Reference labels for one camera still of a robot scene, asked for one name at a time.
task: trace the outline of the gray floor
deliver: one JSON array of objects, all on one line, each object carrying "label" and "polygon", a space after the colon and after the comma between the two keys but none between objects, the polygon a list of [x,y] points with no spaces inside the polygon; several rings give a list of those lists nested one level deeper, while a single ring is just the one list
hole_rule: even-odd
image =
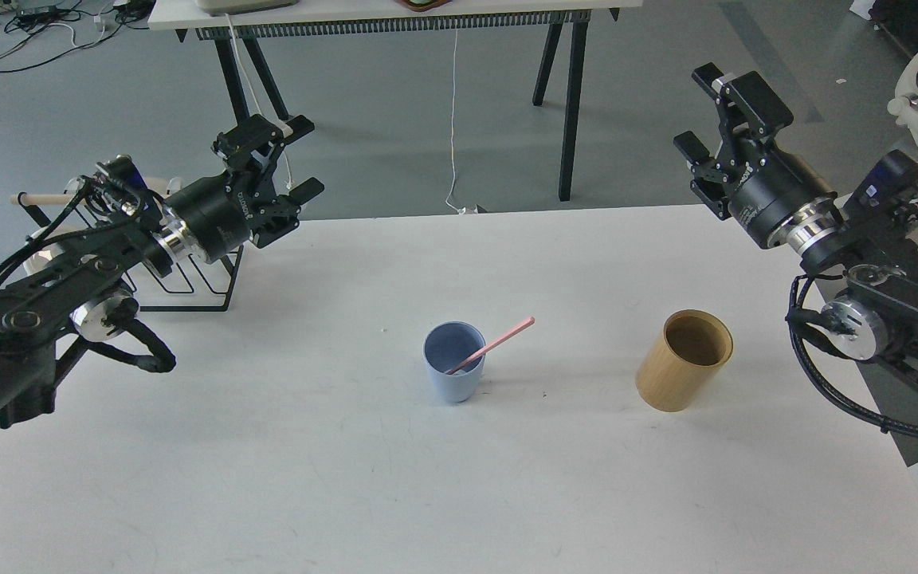
[{"label": "gray floor", "polygon": [[[906,63],[848,7],[660,0],[623,10],[620,22],[598,12],[566,204],[556,195],[568,30],[542,108],[529,99],[545,29],[462,30],[458,200],[492,211],[695,202],[670,142],[684,130],[715,141],[713,105],[689,79],[707,61],[737,73],[758,69],[797,116],[780,144],[846,193],[904,134],[885,105]],[[77,26],[80,42],[95,36],[90,23]],[[52,29],[12,65],[62,51],[67,35]],[[451,212],[444,198],[454,40],[452,32],[427,32],[262,41],[291,112],[317,124],[290,148],[296,179],[315,175],[328,187],[306,218]],[[32,231],[7,206],[8,194],[58,191],[116,153],[130,154],[146,175],[213,175],[220,164],[209,145],[231,127],[214,48],[192,36],[179,44],[174,33],[124,30],[43,68],[0,76],[0,259]],[[893,395],[888,381],[868,378],[876,392]],[[895,403],[902,410],[904,399]]]}]

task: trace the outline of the cup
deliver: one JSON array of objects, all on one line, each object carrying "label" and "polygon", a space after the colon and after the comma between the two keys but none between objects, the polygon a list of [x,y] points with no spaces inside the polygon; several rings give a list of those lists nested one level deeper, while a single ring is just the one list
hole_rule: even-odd
[{"label": "cup", "polygon": [[442,399],[449,403],[462,403],[473,396],[484,371],[483,356],[455,375],[446,375],[445,372],[451,371],[484,345],[484,335],[477,328],[458,320],[439,324],[427,334],[423,341],[423,363],[431,384]]},{"label": "cup", "polygon": [[637,390],[651,407],[677,413],[732,356],[732,334],[718,317],[686,309],[668,317],[637,371]]}]

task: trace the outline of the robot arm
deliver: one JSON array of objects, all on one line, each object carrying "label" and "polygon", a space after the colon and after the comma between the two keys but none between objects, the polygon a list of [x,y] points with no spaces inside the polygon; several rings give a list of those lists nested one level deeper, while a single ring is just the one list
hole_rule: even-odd
[{"label": "robot arm", "polygon": [[[214,262],[245,241],[265,247],[295,230],[301,207],[324,186],[310,178],[278,194],[273,172],[284,146],[312,130],[303,116],[283,127],[252,116],[214,142],[226,165],[221,174],[164,200],[143,184],[128,157],[99,163],[97,174],[80,178],[59,218],[0,265],[0,427],[54,411],[56,388],[88,350],[150,372],[174,368],[167,346],[135,318],[139,306],[123,273],[144,264],[165,276],[190,254]],[[106,224],[49,237],[81,201]],[[61,251],[44,269],[4,285],[49,245]],[[123,332],[150,355],[105,343]],[[55,342],[67,334],[76,334],[76,342],[56,359]]]},{"label": "robot arm", "polygon": [[[775,135],[793,114],[758,73],[726,76],[713,63],[692,74],[717,106],[720,147],[714,156],[692,132],[674,144],[688,160],[691,189],[718,218],[735,218],[762,250],[788,244],[808,277],[798,281],[787,322],[811,381],[852,415],[918,436],[918,427],[868,411],[816,372],[809,342],[830,355],[877,363],[918,390],[918,164],[888,153],[841,208],[834,193],[800,157],[780,150]],[[841,266],[845,289],[823,309],[802,309],[814,277]]]}]

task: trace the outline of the brown object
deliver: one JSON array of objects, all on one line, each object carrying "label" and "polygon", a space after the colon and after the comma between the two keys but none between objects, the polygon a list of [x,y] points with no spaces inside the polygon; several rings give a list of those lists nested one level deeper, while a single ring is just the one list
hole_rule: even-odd
[{"label": "brown object", "polygon": [[637,371],[637,390],[651,407],[677,413],[732,356],[732,334],[702,310],[674,313]]},{"label": "brown object", "polygon": [[396,1],[414,12],[431,10],[431,8],[437,8],[441,6],[441,4],[447,4],[449,2],[449,0],[434,0],[433,2],[427,2],[426,4],[417,4],[416,2],[408,2],[407,0]]}]

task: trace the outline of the wooden cup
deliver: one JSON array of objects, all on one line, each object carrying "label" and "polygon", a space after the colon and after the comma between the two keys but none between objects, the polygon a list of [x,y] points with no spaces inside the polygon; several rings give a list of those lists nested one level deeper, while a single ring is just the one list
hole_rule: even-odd
[{"label": "wooden cup", "polygon": [[651,407],[677,413],[732,356],[732,334],[702,310],[674,313],[637,371],[637,390]]}]

